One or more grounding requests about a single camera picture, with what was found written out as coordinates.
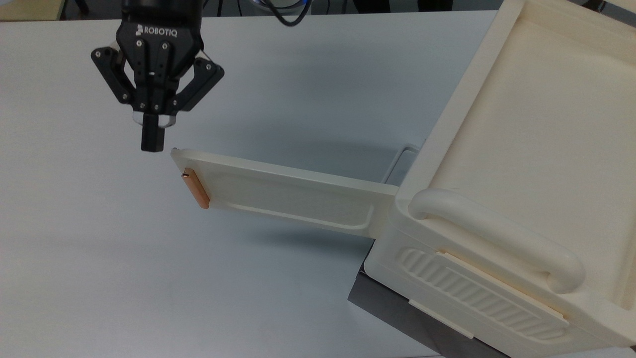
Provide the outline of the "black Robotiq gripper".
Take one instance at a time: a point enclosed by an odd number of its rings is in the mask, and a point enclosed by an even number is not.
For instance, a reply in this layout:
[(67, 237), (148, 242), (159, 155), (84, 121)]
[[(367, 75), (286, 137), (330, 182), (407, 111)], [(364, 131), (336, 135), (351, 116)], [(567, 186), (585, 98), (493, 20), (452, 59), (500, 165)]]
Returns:
[[(177, 114), (194, 109), (225, 75), (213, 61), (195, 59), (204, 47), (203, 9), (202, 0), (123, 0), (116, 33), (122, 52), (115, 47), (91, 52), (114, 97), (137, 112), (142, 151), (163, 151), (165, 130), (176, 123)], [(135, 87), (125, 73), (126, 60), (134, 71)], [(177, 93), (191, 66), (193, 79)], [(148, 115), (148, 109), (157, 113)]]

